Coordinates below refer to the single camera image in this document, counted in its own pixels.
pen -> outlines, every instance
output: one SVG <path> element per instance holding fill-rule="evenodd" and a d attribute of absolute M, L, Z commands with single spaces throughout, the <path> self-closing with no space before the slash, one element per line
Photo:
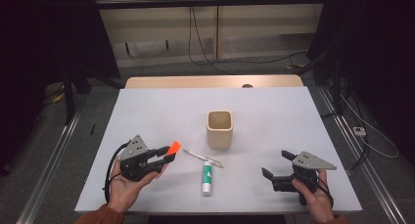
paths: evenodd
<path fill-rule="evenodd" d="M 216 167 L 219 167 L 219 168 L 224 168 L 224 167 L 223 167 L 223 165 L 222 165 L 222 163 L 220 163 L 219 161 L 214 160 L 214 159 L 212 159 L 212 158 L 209 158 L 209 157 L 203 157 L 203 156 L 201 156 L 201 155 L 199 155 L 199 154 L 196 154 L 196 153 L 190 152 L 190 151 L 189 151 L 189 150 L 187 150 L 187 149 L 183 149 L 183 152 L 184 152 L 185 154 L 189 155 L 189 156 L 192 156 L 192 157 L 198 158 L 198 159 L 200 159 L 200 160 L 203 160 L 203 161 L 209 161 L 209 162 L 211 162 L 211 164 L 212 164 L 212 165 L 214 165 L 214 166 L 216 166 Z"/>

floor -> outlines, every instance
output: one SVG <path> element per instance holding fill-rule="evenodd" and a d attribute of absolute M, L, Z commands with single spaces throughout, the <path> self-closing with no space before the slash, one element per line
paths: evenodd
<path fill-rule="evenodd" d="M 189 62 L 187 41 L 177 41 L 176 50 L 173 50 L 175 45 L 171 43 L 168 52 L 159 43 L 147 44 L 148 46 L 135 44 L 140 49 L 148 47 L 148 58 L 127 58 L 123 54 L 125 50 L 118 47 L 118 53 L 118 48 L 115 47 L 115 56 L 120 57 L 117 60 L 119 64 L 127 64 L 120 68 L 121 82 L 134 75 L 222 74 L 218 68 L 236 74 L 284 74 L 293 71 L 286 65 L 307 62 L 303 53 L 289 58 L 282 56 L 305 51 L 311 39 L 309 35 L 304 37 L 308 38 L 293 37 L 297 44 L 289 44 L 289 37 L 263 37 L 257 43 L 253 40 L 248 43 L 247 40 L 240 41 L 239 44 L 237 41 L 229 41 L 228 46 L 233 48 L 229 48 L 228 57 L 240 59 L 233 63 L 215 63 L 213 67 L 216 68 L 210 65 L 197 66 Z M 268 49 L 265 49 L 266 43 L 269 43 Z M 200 44 L 191 43 L 191 48 L 196 52 L 200 49 Z M 134 49 L 130 49 L 132 56 L 137 55 L 134 52 Z M 197 63 L 205 63 L 204 59 L 203 54 L 196 52 L 194 60 Z M 312 71 L 302 75 L 301 79 L 308 87 L 320 114 L 332 112 L 330 82 L 326 86 L 316 86 Z M 89 95 L 80 95 L 75 91 L 78 114 L 67 126 L 64 126 L 65 101 L 45 105 L 32 133 L 26 139 L 25 146 L 11 164 L 12 173 L 0 177 L 0 224 L 72 223 L 78 218 L 79 214 L 73 212 L 73 209 L 100 146 L 118 94 L 117 90 L 94 79 L 90 83 L 93 89 Z M 59 83 L 49 86 L 45 90 L 46 94 L 53 92 L 58 85 Z M 364 100 L 359 99 L 358 95 L 355 98 L 365 121 L 378 129 L 376 119 L 372 118 L 370 111 L 364 106 Z M 356 102 L 352 98 L 348 100 L 350 106 L 357 109 Z M 322 120 L 344 168 L 351 168 L 363 145 L 350 134 L 349 129 L 361 124 L 360 120 L 356 119 L 349 107 L 345 108 L 343 115 L 328 115 Z M 383 136 L 370 127 L 367 133 L 370 145 L 387 154 L 394 154 L 393 146 Z M 346 215 L 353 223 L 411 223 L 415 219 L 414 165 L 402 155 L 387 158 L 371 152 L 368 160 L 356 168 L 349 179 L 363 207 L 361 212 Z M 308 214 L 288 214 L 285 218 L 290 224 L 310 221 Z M 147 223 L 147 217 L 128 216 L 125 223 Z"/>

glue stick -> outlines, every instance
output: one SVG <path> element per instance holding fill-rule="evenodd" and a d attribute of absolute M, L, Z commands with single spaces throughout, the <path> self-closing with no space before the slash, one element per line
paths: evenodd
<path fill-rule="evenodd" d="M 202 183 L 202 194 L 204 196 L 210 196 L 211 192 L 211 162 L 205 161 L 204 163 L 204 178 Z"/>

gray carpet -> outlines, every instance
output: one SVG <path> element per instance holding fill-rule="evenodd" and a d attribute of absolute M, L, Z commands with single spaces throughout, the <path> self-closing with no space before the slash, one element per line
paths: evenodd
<path fill-rule="evenodd" d="M 276 58 L 246 58 L 239 61 L 258 62 L 272 59 Z M 291 60 L 295 64 L 307 62 L 304 55 L 293 56 Z M 285 59 L 268 64 L 222 63 L 214 64 L 214 66 L 234 74 L 281 74 L 291 73 L 285 68 L 285 65 L 289 63 L 290 61 Z M 210 66 L 195 66 L 191 63 L 132 67 L 121 69 L 121 82 L 125 82 L 130 76 L 199 74 L 222 74 L 222 72 Z M 302 80 L 308 86 L 319 112 L 328 113 L 329 109 L 323 102 L 311 73 L 302 76 Z M 76 124 L 68 147 L 33 223 L 72 223 L 79 216 L 73 210 L 83 188 L 83 181 L 89 173 L 100 146 L 118 94 L 117 90 L 96 80 L 91 80 L 90 83 L 93 85 L 92 92 L 88 95 L 79 122 Z M 75 100 L 79 99 L 76 93 L 74 97 Z M 375 123 L 364 105 L 360 103 L 360 106 L 367 120 Z M 65 117 L 65 101 L 45 106 L 25 146 L 11 164 L 12 173 L 0 177 L 0 224 L 17 222 L 48 157 L 59 141 L 64 129 Z M 345 111 L 345 118 L 350 125 L 355 122 L 349 110 Z M 344 167 L 351 167 L 355 159 L 336 122 L 332 117 L 328 117 L 324 119 L 324 124 Z M 368 131 L 369 141 L 373 146 L 386 150 L 390 154 L 393 152 L 388 142 L 376 133 Z M 385 158 L 372 152 L 369 159 L 396 200 L 407 223 L 411 223 L 415 219 L 413 212 L 413 206 L 415 206 L 414 166 L 402 156 Z M 391 223 L 361 170 L 356 169 L 349 178 L 363 206 L 363 211 L 350 213 L 347 217 L 354 223 Z M 307 214 L 286 215 L 286 220 L 287 223 L 309 223 L 310 217 Z M 125 223 L 146 222 L 146 217 L 136 216 L 129 216 L 125 220 Z"/>

tan cup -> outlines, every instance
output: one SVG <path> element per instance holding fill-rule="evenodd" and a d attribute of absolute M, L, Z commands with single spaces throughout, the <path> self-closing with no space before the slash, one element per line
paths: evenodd
<path fill-rule="evenodd" d="M 232 143 L 233 118 L 227 111 L 207 115 L 207 144 L 214 149 L 228 149 Z"/>

